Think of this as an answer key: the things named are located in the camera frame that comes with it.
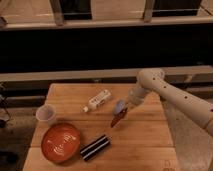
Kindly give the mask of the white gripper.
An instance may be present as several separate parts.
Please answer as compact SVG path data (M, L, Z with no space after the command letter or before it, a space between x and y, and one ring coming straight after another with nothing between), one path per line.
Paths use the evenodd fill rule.
M120 99L116 102L116 107L126 107L126 113L130 112L134 107L141 105L144 102L148 90L136 83L130 90L127 99Z

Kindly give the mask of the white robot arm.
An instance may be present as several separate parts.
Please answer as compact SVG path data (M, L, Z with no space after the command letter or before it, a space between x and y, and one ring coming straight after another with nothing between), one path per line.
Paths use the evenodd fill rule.
M124 100L124 108L114 115L111 126L114 127L130 110L141 105L150 91L169 101L213 137L213 104L167 83L160 68L138 72L137 82Z

